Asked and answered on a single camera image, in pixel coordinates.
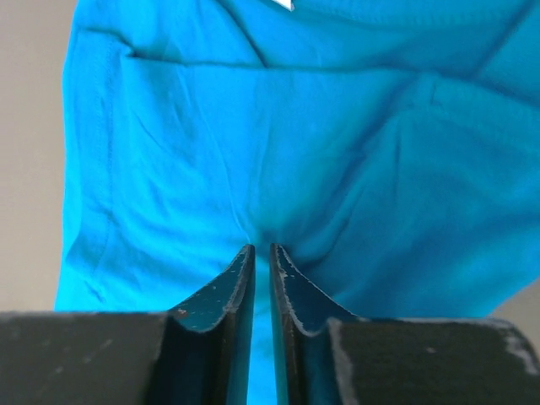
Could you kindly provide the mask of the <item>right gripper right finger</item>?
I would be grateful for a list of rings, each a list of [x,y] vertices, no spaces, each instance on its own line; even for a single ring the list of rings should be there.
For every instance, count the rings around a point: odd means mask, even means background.
[[[280,404],[536,404],[539,359],[494,318],[370,319],[270,248]]]

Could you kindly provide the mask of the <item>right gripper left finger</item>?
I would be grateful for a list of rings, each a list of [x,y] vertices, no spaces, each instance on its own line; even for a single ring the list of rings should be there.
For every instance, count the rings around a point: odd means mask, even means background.
[[[159,312],[1,314],[4,404],[243,404],[255,250]]]

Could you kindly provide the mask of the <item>blue t shirt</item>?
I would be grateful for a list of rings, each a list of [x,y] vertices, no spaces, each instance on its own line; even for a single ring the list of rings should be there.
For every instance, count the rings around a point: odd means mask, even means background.
[[[59,311],[160,311],[256,247],[368,317],[490,314],[539,276],[536,1],[81,1]]]

